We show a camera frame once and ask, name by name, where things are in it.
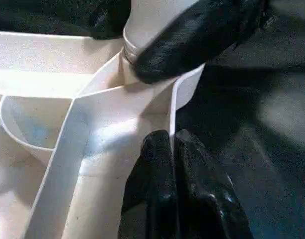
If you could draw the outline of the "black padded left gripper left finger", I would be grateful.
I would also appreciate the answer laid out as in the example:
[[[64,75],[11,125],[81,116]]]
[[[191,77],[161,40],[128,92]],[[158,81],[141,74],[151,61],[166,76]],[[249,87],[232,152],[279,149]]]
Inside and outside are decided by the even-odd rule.
[[[177,194],[169,134],[148,134],[127,178],[121,210],[120,239],[175,239]]]

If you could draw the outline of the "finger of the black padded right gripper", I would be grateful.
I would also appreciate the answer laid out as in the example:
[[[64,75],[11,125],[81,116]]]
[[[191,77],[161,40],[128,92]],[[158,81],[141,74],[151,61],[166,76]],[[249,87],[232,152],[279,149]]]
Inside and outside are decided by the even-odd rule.
[[[130,12],[130,0],[101,0],[89,17],[91,37],[96,40],[122,38]]]
[[[263,0],[199,0],[137,57],[134,72],[146,84],[189,72],[246,42],[259,29],[264,10]]]

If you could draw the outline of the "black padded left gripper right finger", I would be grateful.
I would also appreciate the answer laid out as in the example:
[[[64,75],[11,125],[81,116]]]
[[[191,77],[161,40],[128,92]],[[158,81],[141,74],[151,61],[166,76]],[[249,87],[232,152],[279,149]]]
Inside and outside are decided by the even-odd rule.
[[[175,169],[183,239],[251,239],[248,217],[229,176],[198,137],[176,133]]]

